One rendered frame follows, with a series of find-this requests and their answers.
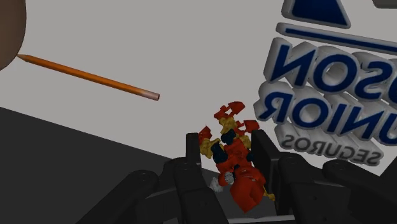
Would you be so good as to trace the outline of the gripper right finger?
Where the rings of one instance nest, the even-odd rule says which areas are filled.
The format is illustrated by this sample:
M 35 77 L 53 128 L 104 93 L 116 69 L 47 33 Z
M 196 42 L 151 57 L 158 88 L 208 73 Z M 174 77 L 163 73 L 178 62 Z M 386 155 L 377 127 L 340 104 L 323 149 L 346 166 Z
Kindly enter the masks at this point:
M 319 169 L 279 151 L 263 130 L 251 134 L 251 151 L 278 215 L 293 214 L 296 224 L 397 224 L 397 158 L 380 176 L 339 159 Z

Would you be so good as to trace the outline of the white and blue letter sign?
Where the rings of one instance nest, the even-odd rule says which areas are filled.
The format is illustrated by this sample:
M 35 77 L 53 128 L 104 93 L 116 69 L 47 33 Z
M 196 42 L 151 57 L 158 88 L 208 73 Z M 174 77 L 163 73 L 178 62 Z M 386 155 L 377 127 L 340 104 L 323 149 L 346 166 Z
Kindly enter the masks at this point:
M 376 166 L 397 146 L 397 41 L 347 34 L 341 0 L 284 0 L 256 118 L 280 146 Z

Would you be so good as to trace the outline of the orange pencil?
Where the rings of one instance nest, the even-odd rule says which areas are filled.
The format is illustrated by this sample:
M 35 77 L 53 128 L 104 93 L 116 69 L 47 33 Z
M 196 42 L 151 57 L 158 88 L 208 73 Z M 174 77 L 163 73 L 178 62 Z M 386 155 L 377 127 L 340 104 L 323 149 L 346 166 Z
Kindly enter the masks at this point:
M 71 76 L 74 76 L 77 78 L 92 81 L 94 83 L 98 83 L 101 85 L 105 85 L 107 87 L 115 88 L 115 89 L 118 89 L 118 90 L 121 90 L 124 92 L 135 94 L 135 95 L 138 95 L 141 97 L 145 97 L 147 99 L 158 101 L 160 98 L 160 94 L 158 94 L 158 93 L 155 93 L 155 92 L 152 92 L 149 90 L 145 90 L 142 88 L 134 87 L 132 85 L 121 83 L 119 81 L 111 80 L 109 78 L 98 76 L 96 74 L 92 74 L 92 73 L 84 72 L 84 71 L 81 71 L 81 70 L 78 70 L 75 68 L 67 67 L 65 65 L 54 63 L 49 60 L 41 59 L 38 57 L 34 57 L 32 55 L 18 54 L 17 57 L 24 60 L 25 62 L 34 64 L 37 66 L 45 67 L 47 69 L 58 71 L 58 72 L 68 74 L 68 75 L 71 75 Z

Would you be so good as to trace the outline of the red and yellow toy figure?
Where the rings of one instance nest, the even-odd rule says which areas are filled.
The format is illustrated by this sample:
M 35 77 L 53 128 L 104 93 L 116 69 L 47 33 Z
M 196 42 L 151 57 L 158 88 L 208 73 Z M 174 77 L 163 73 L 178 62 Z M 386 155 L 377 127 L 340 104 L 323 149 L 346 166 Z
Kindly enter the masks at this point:
M 260 128 L 258 122 L 240 122 L 234 118 L 244 108 L 244 103 L 240 101 L 220 107 L 214 118 L 222 126 L 221 137 L 211 139 L 211 130 L 205 126 L 198 133 L 198 143 L 200 153 L 213 159 L 219 171 L 219 175 L 211 180 L 210 188 L 221 192 L 224 186 L 229 185 L 233 200 L 246 213 L 264 197 L 274 201 L 275 195 L 266 191 L 264 175 L 253 166 L 249 135 Z

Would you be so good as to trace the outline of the brown rounded object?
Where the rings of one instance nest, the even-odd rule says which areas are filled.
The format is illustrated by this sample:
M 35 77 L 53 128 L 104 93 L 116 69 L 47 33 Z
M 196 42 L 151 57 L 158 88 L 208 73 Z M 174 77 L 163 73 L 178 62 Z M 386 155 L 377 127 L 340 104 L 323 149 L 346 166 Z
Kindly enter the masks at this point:
M 0 71 L 17 56 L 25 37 L 26 0 L 0 0 Z

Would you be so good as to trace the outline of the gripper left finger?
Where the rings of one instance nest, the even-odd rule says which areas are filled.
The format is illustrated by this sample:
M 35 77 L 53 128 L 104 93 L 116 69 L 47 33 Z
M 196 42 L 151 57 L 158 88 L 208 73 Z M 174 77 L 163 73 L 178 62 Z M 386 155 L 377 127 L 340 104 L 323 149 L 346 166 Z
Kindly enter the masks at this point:
M 186 155 L 166 161 L 162 173 L 128 174 L 76 224 L 229 224 L 202 175 L 199 136 L 186 135 Z

